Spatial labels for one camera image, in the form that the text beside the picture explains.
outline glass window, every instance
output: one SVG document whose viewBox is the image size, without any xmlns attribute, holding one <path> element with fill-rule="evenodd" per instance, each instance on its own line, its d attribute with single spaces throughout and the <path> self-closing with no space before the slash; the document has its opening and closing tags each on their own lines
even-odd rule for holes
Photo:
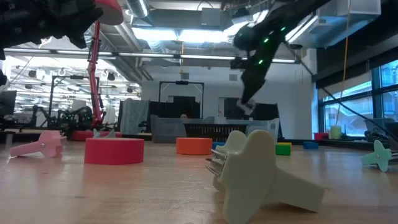
<svg viewBox="0 0 398 224">
<path fill-rule="evenodd" d="M 373 118 L 372 97 L 344 101 L 343 104 L 367 118 Z M 330 131 L 331 126 L 336 124 L 337 111 L 338 103 L 325 106 L 325 129 L 327 132 Z M 346 129 L 346 133 L 349 136 L 364 136 L 364 132 L 366 131 L 364 120 L 342 106 L 340 106 L 337 125 L 341 126 L 342 132 Z"/>
<path fill-rule="evenodd" d="M 354 87 L 351 87 L 349 89 L 344 90 L 342 97 L 351 96 L 351 95 L 355 95 L 357 93 L 363 93 L 365 91 L 371 91 L 371 90 L 372 90 L 372 82 L 368 81 L 366 83 L 362 83 L 362 84 L 359 84 L 357 86 L 354 86 Z M 333 96 L 336 99 L 338 99 L 338 98 L 340 98 L 340 94 L 341 94 L 341 92 L 338 92 L 338 93 L 333 94 Z M 328 97 L 325 97 L 323 99 L 323 101 L 329 101 L 329 100 L 332 100 L 332 99 L 333 99 L 332 97 L 328 96 Z"/>
<path fill-rule="evenodd" d="M 396 105 L 398 102 L 398 91 L 391 91 L 389 93 L 383 94 L 383 117 L 392 118 L 397 120 L 398 111 L 396 110 Z"/>
<path fill-rule="evenodd" d="M 380 67 L 382 87 L 398 84 L 397 68 L 398 68 L 398 60 L 387 63 Z"/>
</svg>

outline green block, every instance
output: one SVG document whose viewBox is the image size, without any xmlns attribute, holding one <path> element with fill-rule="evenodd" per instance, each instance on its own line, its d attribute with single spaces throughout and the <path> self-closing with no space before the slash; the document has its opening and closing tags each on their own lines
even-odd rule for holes
<svg viewBox="0 0 398 224">
<path fill-rule="evenodd" d="M 275 151 L 278 156 L 290 156 L 292 146 L 275 145 Z"/>
</svg>

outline computer monitor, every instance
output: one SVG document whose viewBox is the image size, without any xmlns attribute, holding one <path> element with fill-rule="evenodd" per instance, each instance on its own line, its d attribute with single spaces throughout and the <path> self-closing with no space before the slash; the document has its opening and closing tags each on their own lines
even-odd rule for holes
<svg viewBox="0 0 398 224">
<path fill-rule="evenodd" d="M 0 93 L 0 116 L 14 114 L 17 91 L 3 91 Z"/>
</svg>

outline wooden table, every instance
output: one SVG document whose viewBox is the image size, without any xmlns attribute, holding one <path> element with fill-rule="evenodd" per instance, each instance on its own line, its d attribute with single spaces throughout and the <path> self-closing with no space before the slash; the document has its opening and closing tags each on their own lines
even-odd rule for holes
<svg viewBox="0 0 398 224">
<path fill-rule="evenodd" d="M 223 194 L 211 185 L 206 156 L 182 156 L 174 145 L 146 143 L 131 166 L 84 165 L 84 143 L 60 159 L 9 159 L 0 150 L 0 223 L 225 223 Z M 361 151 L 325 149 L 277 157 L 278 165 L 328 190 L 320 213 L 286 205 L 260 210 L 252 223 L 397 223 L 398 169 L 362 168 Z"/>
</svg>

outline white plastic part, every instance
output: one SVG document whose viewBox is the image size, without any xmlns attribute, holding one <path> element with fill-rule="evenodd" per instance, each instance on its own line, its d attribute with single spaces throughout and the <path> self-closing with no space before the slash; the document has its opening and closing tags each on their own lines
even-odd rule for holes
<svg viewBox="0 0 398 224">
<path fill-rule="evenodd" d="M 215 176 L 213 185 L 225 189 L 223 214 L 228 223 L 246 223 L 269 203 L 319 211 L 325 189 L 280 170 L 274 139 L 267 131 L 253 131 L 247 139 L 233 131 L 225 146 L 218 146 L 215 152 L 226 154 L 225 161 L 217 162 L 220 176 Z"/>
</svg>

